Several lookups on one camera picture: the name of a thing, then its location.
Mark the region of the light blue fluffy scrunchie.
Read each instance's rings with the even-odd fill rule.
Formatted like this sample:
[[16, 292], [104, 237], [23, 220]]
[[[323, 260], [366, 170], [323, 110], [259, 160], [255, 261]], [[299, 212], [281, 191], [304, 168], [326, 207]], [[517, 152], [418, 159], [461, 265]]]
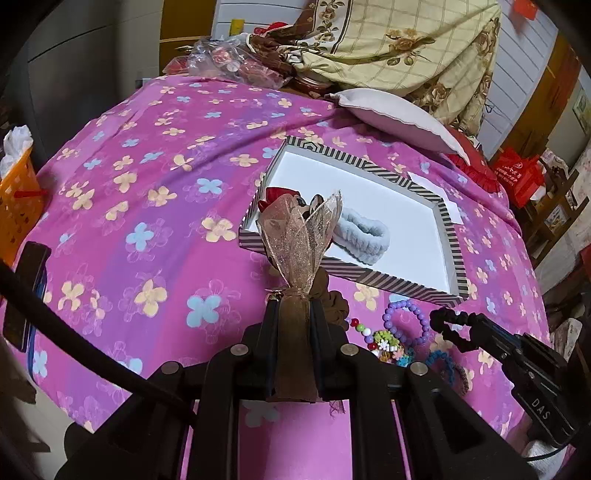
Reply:
[[332, 232], [332, 241], [356, 260], [374, 265], [390, 247], [390, 231], [379, 220], [342, 208], [341, 217]]

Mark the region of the gold organza bow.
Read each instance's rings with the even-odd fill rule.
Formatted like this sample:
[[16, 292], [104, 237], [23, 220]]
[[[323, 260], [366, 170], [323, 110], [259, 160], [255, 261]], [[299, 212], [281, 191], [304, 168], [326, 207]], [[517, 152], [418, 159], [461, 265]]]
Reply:
[[287, 283], [279, 307], [279, 355], [276, 399], [315, 402], [318, 388], [312, 368], [308, 326], [311, 318], [311, 286], [332, 232], [342, 212], [342, 195], [335, 192], [308, 220], [297, 209], [274, 204], [256, 220], [266, 256]]

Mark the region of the red satin bow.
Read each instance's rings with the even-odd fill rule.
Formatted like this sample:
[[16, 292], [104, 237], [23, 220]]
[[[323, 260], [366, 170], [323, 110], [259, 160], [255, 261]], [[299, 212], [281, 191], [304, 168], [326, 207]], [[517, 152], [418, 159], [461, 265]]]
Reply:
[[291, 190], [283, 187], [266, 187], [264, 198], [257, 201], [259, 212], [263, 213], [267, 208], [274, 204], [286, 207], [287, 210], [301, 209], [308, 206], [301, 193], [297, 190]]

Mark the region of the brown scrunchie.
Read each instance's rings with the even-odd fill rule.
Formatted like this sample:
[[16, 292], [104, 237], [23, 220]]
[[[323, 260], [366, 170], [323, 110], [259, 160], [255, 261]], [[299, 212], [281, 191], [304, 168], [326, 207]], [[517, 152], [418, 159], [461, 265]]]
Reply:
[[342, 330], [349, 330], [349, 303], [342, 297], [342, 293], [329, 289], [329, 274], [324, 268], [318, 269], [311, 286], [311, 299], [321, 302], [322, 310], [325, 313], [325, 321], [329, 324], [338, 325]]

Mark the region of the striped white tray box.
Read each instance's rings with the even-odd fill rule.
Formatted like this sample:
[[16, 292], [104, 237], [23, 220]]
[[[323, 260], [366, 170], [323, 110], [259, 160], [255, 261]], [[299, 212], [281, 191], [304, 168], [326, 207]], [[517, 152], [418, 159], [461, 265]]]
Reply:
[[238, 230], [240, 247], [263, 253], [259, 217], [277, 188], [306, 205], [342, 198], [322, 268], [335, 277], [454, 307], [468, 279], [445, 200], [374, 162], [317, 142], [287, 137], [267, 167]]

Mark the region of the white paper sheet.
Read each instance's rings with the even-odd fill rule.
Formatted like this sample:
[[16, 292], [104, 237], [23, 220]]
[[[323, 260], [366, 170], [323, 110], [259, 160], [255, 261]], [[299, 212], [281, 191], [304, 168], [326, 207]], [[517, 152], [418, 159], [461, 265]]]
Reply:
[[438, 195], [443, 199], [453, 223], [458, 225], [464, 224], [458, 205], [449, 199], [447, 192], [442, 187], [435, 185], [427, 178], [422, 177], [418, 174], [410, 173], [409, 176], [413, 182], [429, 190], [430, 192]]

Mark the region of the wooden shelf rack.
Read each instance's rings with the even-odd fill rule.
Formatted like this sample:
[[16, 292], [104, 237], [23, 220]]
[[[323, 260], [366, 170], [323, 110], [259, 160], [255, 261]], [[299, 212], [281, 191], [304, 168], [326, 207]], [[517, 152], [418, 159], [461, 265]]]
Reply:
[[538, 201], [530, 200], [522, 209], [522, 233], [534, 268], [546, 258], [558, 241], [583, 213], [589, 204], [585, 196], [578, 201], [573, 193], [579, 172], [566, 173], [560, 167], [550, 167], [541, 161], [545, 179], [545, 193]]

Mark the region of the red fringed cushion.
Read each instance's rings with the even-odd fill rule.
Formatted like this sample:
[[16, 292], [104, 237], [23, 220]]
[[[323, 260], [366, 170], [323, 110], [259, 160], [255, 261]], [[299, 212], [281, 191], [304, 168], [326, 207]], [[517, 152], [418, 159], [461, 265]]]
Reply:
[[461, 131], [447, 126], [448, 131], [459, 142], [470, 160], [467, 164], [458, 154], [448, 154], [448, 158], [465, 175], [468, 175], [477, 185], [488, 193], [496, 194], [500, 192], [501, 185], [497, 180], [495, 173], [489, 168], [488, 163], [479, 149], [473, 142]]

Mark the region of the red shopping bag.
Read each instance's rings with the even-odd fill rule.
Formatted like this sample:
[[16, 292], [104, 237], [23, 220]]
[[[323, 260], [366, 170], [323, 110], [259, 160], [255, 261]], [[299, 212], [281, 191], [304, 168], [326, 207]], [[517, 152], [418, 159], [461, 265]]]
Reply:
[[510, 203], [518, 209], [523, 208], [545, 184], [539, 160], [539, 155], [522, 157], [512, 147], [507, 147], [491, 165]]

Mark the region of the leopard print bow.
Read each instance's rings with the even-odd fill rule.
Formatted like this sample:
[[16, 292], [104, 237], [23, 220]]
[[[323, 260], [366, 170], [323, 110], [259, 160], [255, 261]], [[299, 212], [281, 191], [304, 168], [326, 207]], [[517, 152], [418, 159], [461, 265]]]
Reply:
[[315, 194], [310, 202], [305, 201], [301, 195], [297, 195], [295, 200], [297, 201], [297, 211], [300, 212], [304, 220], [308, 220], [314, 214], [315, 210], [325, 202], [325, 199], [320, 194]]

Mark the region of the pink floral bedsheet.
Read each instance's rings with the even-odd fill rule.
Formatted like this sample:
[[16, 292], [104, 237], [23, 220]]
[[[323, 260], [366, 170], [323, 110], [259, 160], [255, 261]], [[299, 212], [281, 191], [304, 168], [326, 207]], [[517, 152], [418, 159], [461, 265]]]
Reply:
[[[504, 192], [489, 194], [444, 155], [421, 152], [345, 109], [245, 84], [158, 77], [89, 121], [42, 168], [52, 198], [29, 239], [49, 246], [44, 303], [93, 345], [148, 377], [165, 361], [206, 361], [238, 342], [280, 285], [238, 225], [281, 143], [293, 135], [420, 176], [459, 207], [464, 311], [549, 340], [540, 287]], [[417, 359], [445, 352], [465, 400], [502, 437], [525, 416], [501, 364], [431, 334]], [[98, 429], [129, 396], [35, 335], [30, 373], [71, 420]], [[244, 402], [241, 479], [350, 479], [349, 415], [329, 404]]]

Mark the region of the white pink pillow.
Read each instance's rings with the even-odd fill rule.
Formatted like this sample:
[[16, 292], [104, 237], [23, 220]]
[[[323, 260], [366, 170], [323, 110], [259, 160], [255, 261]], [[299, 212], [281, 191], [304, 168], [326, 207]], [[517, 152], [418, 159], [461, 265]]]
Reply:
[[376, 89], [353, 88], [329, 94], [345, 108], [380, 131], [425, 150], [456, 154], [469, 165], [470, 159], [448, 128], [422, 108], [404, 98]]

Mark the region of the beige floral quilt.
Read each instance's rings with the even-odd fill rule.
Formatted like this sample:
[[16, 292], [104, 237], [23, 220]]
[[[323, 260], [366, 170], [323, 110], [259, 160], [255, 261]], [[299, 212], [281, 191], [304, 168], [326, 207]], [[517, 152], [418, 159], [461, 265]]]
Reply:
[[284, 76], [393, 93], [476, 135], [501, 20], [496, 1], [311, 1], [294, 24], [249, 35], [249, 47]]

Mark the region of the orange plastic basket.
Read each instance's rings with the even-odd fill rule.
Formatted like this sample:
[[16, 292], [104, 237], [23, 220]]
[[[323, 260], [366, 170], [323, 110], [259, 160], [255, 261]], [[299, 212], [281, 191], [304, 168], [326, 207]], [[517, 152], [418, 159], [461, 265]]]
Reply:
[[41, 218], [47, 191], [38, 183], [29, 147], [1, 180], [0, 254], [11, 266], [21, 243]]

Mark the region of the clear plastic bag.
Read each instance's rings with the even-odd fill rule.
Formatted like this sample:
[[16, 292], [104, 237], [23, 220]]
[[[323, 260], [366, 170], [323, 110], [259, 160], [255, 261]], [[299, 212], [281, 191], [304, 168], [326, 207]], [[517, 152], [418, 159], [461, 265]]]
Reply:
[[217, 78], [270, 89], [280, 89], [290, 79], [253, 56], [242, 37], [200, 38], [180, 50], [182, 54], [165, 65], [164, 74]]

